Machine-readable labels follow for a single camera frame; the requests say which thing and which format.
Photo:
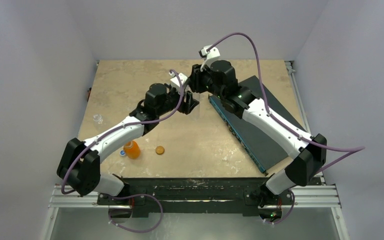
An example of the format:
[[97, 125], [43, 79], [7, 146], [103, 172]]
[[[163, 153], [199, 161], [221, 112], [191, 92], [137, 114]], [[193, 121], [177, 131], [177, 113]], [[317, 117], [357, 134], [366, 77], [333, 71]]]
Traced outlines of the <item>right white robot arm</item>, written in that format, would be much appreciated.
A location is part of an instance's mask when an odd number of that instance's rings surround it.
[[283, 191], [305, 187], [325, 164], [326, 138], [321, 134], [312, 136], [267, 107], [262, 97], [239, 84], [229, 61], [217, 60], [210, 66], [193, 65], [189, 87], [193, 92], [208, 92], [219, 98], [226, 111], [264, 132], [293, 159], [263, 184], [260, 196], [264, 202], [272, 204]]

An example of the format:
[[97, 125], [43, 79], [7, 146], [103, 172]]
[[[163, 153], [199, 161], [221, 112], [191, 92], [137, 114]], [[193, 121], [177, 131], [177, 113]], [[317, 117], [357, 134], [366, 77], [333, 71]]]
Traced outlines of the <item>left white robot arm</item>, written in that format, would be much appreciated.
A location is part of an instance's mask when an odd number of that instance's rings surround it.
[[109, 195], [118, 205], [126, 203], [129, 191], [125, 183], [116, 175], [102, 173], [101, 163], [124, 145], [149, 133], [175, 112], [188, 115], [198, 105], [199, 101], [190, 91], [179, 93], [168, 84], [152, 84], [144, 99], [120, 123], [95, 137], [86, 140], [73, 138], [67, 143], [56, 172], [62, 179], [61, 192], [70, 194], [65, 190], [69, 185], [81, 196], [98, 192]]

